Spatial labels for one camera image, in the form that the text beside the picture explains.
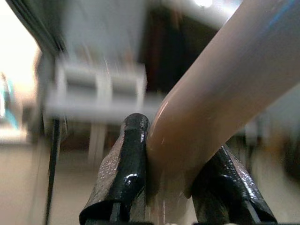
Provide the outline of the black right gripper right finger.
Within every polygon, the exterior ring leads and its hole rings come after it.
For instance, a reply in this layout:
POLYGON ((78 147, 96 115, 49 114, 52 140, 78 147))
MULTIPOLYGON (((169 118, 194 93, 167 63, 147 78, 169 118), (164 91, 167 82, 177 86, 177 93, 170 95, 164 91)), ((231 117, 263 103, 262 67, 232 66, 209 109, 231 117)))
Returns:
POLYGON ((268 204, 243 164, 223 145, 192 189, 198 225, 274 225, 268 204))

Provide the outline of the white shelf unit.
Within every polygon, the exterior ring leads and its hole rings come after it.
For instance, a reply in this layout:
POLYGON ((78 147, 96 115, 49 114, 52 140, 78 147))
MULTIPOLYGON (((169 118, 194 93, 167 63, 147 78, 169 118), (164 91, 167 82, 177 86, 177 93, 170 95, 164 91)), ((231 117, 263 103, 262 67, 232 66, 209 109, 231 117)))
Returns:
POLYGON ((132 113, 153 120, 163 100, 147 93, 143 64, 91 65, 60 58, 44 112, 52 118, 119 123, 132 113))

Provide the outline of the beige broom handle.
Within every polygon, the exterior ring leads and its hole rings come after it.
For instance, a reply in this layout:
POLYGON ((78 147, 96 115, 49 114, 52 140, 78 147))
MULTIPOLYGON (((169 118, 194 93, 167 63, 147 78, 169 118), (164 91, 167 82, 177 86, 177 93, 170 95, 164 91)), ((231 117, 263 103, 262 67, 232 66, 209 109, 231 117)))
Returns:
POLYGON ((300 0, 243 0, 163 100, 147 136, 148 212, 176 223, 193 181, 240 128, 300 83, 300 0))

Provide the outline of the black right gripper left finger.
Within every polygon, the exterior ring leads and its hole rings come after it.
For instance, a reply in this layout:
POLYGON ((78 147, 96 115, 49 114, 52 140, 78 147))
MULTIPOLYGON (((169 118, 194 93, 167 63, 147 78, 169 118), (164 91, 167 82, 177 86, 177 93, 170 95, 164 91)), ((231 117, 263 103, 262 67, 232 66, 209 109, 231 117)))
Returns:
POLYGON ((150 225, 146 209, 146 136, 149 120, 125 118, 120 135, 102 160, 97 181, 79 215, 80 225, 150 225))

